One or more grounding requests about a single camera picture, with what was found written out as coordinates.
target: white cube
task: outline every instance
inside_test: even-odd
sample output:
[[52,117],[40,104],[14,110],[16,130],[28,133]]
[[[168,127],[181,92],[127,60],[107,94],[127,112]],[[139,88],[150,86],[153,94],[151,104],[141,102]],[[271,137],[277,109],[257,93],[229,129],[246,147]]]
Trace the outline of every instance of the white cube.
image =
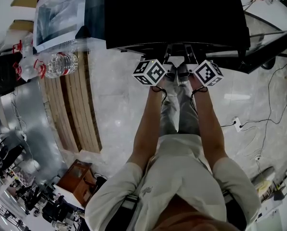
[[153,59],[139,62],[132,75],[143,85],[156,86],[165,74],[163,65]]
[[215,86],[224,79],[219,67],[208,60],[204,60],[193,73],[205,87]]

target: white t-shirt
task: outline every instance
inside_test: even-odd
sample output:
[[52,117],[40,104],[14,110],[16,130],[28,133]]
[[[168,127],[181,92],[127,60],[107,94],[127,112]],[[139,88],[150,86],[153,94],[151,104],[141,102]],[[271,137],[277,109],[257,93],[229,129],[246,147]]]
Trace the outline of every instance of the white t-shirt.
[[247,223],[252,223],[261,203],[244,171],[230,158],[222,158],[212,173],[204,158],[201,138],[193,134],[165,135],[159,139],[157,154],[143,177],[140,167],[126,163],[91,198],[85,220],[93,231],[102,231],[103,222],[140,185],[139,212],[134,230],[151,230],[175,194],[196,210],[226,221],[222,191],[229,190],[241,206]]

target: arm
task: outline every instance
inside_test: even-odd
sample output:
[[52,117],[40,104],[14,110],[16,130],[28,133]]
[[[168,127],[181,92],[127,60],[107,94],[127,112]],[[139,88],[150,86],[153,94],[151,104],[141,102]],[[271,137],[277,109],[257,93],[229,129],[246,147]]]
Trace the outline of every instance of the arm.
[[137,164],[143,171],[157,149],[162,97],[162,91],[154,92],[150,88],[143,117],[134,139],[133,152],[128,160]]
[[[194,90],[202,86],[195,76],[190,77],[190,82]],[[247,224],[250,224],[257,218],[261,206],[258,194],[244,171],[225,152],[222,128],[214,113],[209,92],[197,92],[195,101],[202,147],[213,177],[222,190],[229,190],[235,197]]]
[[[190,82],[193,90],[202,86],[195,75],[190,76]],[[227,157],[224,145],[224,135],[214,113],[209,92],[196,92],[194,97],[198,112],[199,131],[203,152],[211,169],[213,169],[214,164],[219,159]]]

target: shoe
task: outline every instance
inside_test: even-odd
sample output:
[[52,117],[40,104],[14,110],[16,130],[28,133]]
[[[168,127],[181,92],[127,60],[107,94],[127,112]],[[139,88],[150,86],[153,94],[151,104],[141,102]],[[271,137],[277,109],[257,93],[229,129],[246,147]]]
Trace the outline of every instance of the shoe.
[[178,72],[178,85],[186,86],[188,82],[188,77],[190,75],[190,72],[188,71],[187,66],[184,63],[182,63],[178,67],[177,72]]
[[167,64],[163,64],[164,68],[167,70],[166,77],[170,82],[174,82],[177,74],[177,68],[173,63],[168,62]]

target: marble floor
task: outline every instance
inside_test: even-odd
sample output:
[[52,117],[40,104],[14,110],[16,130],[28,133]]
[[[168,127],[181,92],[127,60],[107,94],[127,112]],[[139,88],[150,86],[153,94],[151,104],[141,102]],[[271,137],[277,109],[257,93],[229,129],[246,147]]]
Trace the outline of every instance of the marble floor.
[[[251,34],[275,31],[252,17],[247,16],[246,20]],[[94,170],[107,176],[112,176],[131,154],[144,111],[148,87],[131,76],[140,57],[135,53],[106,50],[104,42],[95,44],[89,55],[93,103],[103,149],[101,154],[81,152],[79,158],[93,162]],[[231,124],[235,116],[242,124],[248,120],[267,119],[270,112],[268,83],[273,72],[286,63],[287,58],[277,57],[272,70],[258,68],[249,75],[223,69],[225,79],[209,89],[220,124]],[[279,121],[287,104],[285,76],[287,67],[278,71],[270,84],[270,119],[273,121]],[[262,148],[265,124],[248,123],[243,127],[245,131],[239,133],[233,126],[223,128],[228,155],[250,178],[258,174],[255,156]],[[272,122],[267,125],[259,165],[260,170],[274,166],[277,177],[283,175],[287,168],[287,108],[278,125]]]

